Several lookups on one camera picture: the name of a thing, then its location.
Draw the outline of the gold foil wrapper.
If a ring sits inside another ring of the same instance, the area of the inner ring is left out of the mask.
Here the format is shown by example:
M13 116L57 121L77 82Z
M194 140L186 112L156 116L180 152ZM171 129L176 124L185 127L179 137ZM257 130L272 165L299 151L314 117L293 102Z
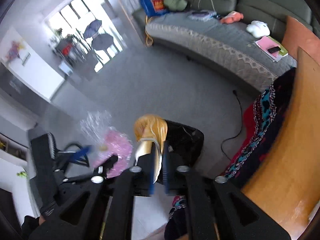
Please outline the gold foil wrapper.
M158 180L162 168L162 159L164 153L164 143L167 137L167 122L160 116L146 114L138 118L134 124L134 132L138 147L135 152L135 165L139 158L152 153L152 146L155 146L155 160L151 167L153 168L152 183Z

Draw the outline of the pink clear plastic bag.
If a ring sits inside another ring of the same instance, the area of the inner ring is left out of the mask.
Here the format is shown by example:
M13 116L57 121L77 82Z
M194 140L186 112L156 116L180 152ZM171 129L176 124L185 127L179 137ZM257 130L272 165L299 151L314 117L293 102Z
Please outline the pink clear plastic bag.
M80 129L93 146L89 153L92 167L97 168L112 155L116 155L118 161L107 172L107 177L117 177L127 169L133 146L125 133L111 125L111 115L108 111L88 112L80 121Z

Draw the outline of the black trash bin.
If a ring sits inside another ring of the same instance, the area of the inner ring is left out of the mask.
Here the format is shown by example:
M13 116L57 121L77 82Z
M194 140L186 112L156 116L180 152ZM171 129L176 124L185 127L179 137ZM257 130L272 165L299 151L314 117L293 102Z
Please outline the black trash bin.
M163 184L166 179L164 168L169 161L169 154L176 153L182 166L194 169L204 144L204 134L194 127L178 122L165 120L167 123L167 136L164 144L163 160L159 182Z

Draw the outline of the metal rack with plants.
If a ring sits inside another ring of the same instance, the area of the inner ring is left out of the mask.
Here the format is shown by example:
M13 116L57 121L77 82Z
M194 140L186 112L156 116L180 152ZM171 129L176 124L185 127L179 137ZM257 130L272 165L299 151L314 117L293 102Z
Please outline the metal rack with plants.
M73 34L62 35L62 28L54 30L55 37L51 39L54 43L53 53L74 67L82 62L84 55L81 49L77 47L79 40Z

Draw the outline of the patterned knit blanket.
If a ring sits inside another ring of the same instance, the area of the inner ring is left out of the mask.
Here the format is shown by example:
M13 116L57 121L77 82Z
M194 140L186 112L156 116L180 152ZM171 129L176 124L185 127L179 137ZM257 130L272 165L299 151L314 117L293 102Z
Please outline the patterned knit blanket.
M246 139L221 173L242 189L267 157L284 121L295 81L292 67L269 85L245 110Z

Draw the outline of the grey open umbrella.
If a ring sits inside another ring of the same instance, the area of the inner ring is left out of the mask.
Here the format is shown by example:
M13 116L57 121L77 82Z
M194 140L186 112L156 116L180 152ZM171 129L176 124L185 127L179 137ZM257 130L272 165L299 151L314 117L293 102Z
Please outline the grey open umbrella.
M94 50L107 50L113 45L113 36L108 33L99 34L92 40L92 48Z

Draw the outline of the blue open umbrella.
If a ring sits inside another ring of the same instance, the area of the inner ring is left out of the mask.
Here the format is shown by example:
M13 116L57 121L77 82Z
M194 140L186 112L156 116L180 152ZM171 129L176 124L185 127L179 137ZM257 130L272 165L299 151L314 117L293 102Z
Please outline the blue open umbrella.
M101 20L95 19L94 21L92 21L85 29L85 32L83 34L84 39L91 38L94 34L96 34L101 25Z

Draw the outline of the grey quilted sofa cover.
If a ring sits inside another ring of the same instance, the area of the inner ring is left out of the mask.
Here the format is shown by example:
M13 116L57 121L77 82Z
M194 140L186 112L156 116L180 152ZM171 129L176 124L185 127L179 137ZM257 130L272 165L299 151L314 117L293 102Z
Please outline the grey quilted sofa cover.
M256 44L242 23L222 24L188 18L189 13L170 13L146 24L146 32L187 56L198 59L217 72L262 92L297 61L287 55L273 62Z

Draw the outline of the blue patterned book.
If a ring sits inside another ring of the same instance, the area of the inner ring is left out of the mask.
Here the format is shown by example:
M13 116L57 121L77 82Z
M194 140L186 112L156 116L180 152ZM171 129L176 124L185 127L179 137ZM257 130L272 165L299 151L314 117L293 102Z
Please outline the blue patterned book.
M217 16L217 12L210 10L192 11L188 18L195 21L207 22Z

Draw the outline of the blue shopping bag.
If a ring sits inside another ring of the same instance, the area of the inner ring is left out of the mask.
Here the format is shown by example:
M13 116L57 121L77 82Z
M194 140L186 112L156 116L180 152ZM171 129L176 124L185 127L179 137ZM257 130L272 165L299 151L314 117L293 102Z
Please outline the blue shopping bag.
M148 17L162 16L169 13L164 0L139 0L141 7Z

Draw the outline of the green hat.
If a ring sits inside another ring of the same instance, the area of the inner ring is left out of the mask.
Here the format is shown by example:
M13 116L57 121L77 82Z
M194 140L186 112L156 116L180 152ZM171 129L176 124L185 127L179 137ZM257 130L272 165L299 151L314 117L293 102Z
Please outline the green hat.
M169 11L184 11L188 5L186 0L163 0L163 3Z

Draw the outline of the black phone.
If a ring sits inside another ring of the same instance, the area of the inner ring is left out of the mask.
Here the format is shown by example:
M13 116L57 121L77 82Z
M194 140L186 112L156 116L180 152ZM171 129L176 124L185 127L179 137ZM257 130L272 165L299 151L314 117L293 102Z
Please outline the black phone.
M275 54L281 51L281 48L279 46L271 47L267 49L268 53Z

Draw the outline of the pink notebook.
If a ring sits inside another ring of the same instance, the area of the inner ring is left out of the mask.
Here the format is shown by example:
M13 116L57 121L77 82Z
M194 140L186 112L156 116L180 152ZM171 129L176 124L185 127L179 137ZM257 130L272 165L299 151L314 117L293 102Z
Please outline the pink notebook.
M282 44L277 42L275 39L273 39L270 36L263 36L261 39L255 41L255 44L267 55L269 56L273 62L279 62L282 58L286 57L289 53L288 51L283 47ZM268 53L267 49L271 47L279 46L281 48L281 51L275 54Z

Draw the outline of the white plush toy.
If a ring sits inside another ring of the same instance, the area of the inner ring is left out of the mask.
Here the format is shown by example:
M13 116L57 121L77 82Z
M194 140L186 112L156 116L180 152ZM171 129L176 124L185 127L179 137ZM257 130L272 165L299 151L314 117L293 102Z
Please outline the white plush toy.
M255 38L261 38L263 36L269 36L270 30L265 22L252 21L247 25L246 31Z

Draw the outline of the green sofa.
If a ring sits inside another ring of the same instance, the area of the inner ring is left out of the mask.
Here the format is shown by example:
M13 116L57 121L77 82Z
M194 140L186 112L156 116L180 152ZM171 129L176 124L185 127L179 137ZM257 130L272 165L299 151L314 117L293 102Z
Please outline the green sofa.
M313 34L319 35L319 23L316 16L304 0L186 0L191 10L215 9L219 15L225 16L232 11L240 12L244 19L240 22L245 28L252 21L265 22L270 30L270 36L281 42L285 36L287 18L297 19ZM140 29L151 20L143 9L133 13Z

